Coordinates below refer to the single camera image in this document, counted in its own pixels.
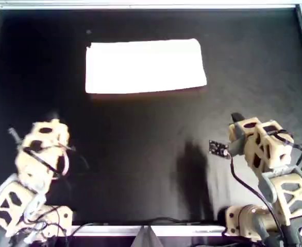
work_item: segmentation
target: wire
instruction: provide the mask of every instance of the wire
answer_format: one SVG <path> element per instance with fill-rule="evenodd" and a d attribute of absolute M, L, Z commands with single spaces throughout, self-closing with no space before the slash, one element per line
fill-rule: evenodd
<path fill-rule="evenodd" d="M 51 206 L 51 208 L 53 208 L 53 209 L 56 211 L 57 216 L 58 216 L 57 237 L 56 237 L 56 240 L 54 241 L 54 244 L 53 244 L 53 246 L 55 246 L 55 244 L 56 244 L 56 242 L 57 242 L 57 240 L 58 240 L 58 235 L 59 235 L 60 217 L 59 217 L 59 213 L 58 213 L 58 207 L 55 208 L 55 207 Z"/>
<path fill-rule="evenodd" d="M 271 133 L 270 135 L 273 135 L 275 138 L 277 138 L 278 140 L 280 140 L 281 142 L 283 142 L 285 145 L 289 145 L 292 148 L 298 149 L 302 152 L 302 144 L 295 144 L 290 142 L 289 140 L 281 137 L 279 134 L 288 134 L 293 138 L 293 135 L 291 133 L 289 133 L 287 130 L 279 130 L 276 132 Z M 300 155 L 299 159 L 296 162 L 296 165 L 298 166 L 302 161 L 302 154 Z"/>
<path fill-rule="evenodd" d="M 279 234 L 281 235 L 282 239 L 285 241 L 285 238 L 284 238 L 284 233 L 282 231 L 282 229 L 280 228 L 280 224 L 279 224 L 279 221 L 278 221 L 278 218 L 276 217 L 275 213 L 274 213 L 274 210 L 273 210 L 273 207 L 270 205 L 270 203 L 263 197 L 263 195 L 261 195 L 260 193 L 258 193 L 256 190 L 254 190 L 252 187 L 250 187 L 248 184 L 246 184 L 244 181 L 242 181 L 234 172 L 234 165 L 233 165 L 233 157 L 231 156 L 230 154 L 230 157 L 231 157 L 231 162 L 230 162 L 230 168 L 231 168 L 231 174 L 232 176 L 241 184 L 243 185 L 246 189 L 248 189 L 249 191 L 251 191 L 254 195 L 256 195 L 268 208 L 270 214 L 272 215 L 272 217 L 274 218 L 275 220 L 275 223 L 276 223 L 276 226 L 277 226 L 277 229 L 278 229 L 278 232 Z"/>
<path fill-rule="evenodd" d="M 83 164 L 85 165 L 86 169 L 87 169 L 87 170 L 90 169 L 90 166 L 89 166 L 87 160 L 85 159 L 85 157 L 82 156 L 82 155 L 75 149 L 75 147 L 68 147 L 68 146 L 65 146 L 65 145 L 63 145 L 63 144 L 61 144 L 61 143 L 60 143 L 59 145 L 62 146 L 62 147 L 64 147 L 64 148 L 66 148 L 67 150 L 72 151 L 72 152 L 74 152 L 75 154 L 77 154 L 77 155 L 79 156 L 79 158 L 82 160 L 82 162 L 83 162 Z"/>
<path fill-rule="evenodd" d="M 87 223 L 87 224 L 84 224 L 84 225 L 79 226 L 76 230 L 74 230 L 74 231 L 68 236 L 68 240 L 67 240 L 67 242 L 66 242 L 65 247 L 69 247 L 69 246 L 70 246 L 70 243 L 71 243 L 71 240 L 72 240 L 73 236 L 74 236 L 78 231 L 80 231 L 83 227 L 89 226 L 89 225 L 98 225 L 98 224 L 97 224 L 97 223 Z"/>

